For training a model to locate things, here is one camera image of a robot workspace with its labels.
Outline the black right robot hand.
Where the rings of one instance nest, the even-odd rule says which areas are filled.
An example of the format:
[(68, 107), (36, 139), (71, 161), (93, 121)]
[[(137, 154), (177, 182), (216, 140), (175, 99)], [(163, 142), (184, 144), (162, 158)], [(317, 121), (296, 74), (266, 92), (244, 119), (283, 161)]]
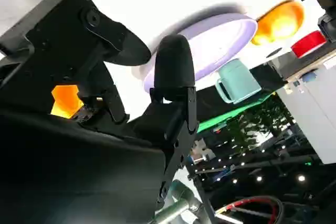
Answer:
[(161, 40), (135, 120), (106, 63), (151, 52), (92, 0), (42, 0), (1, 52), (1, 223), (150, 223), (198, 130), (187, 39)]

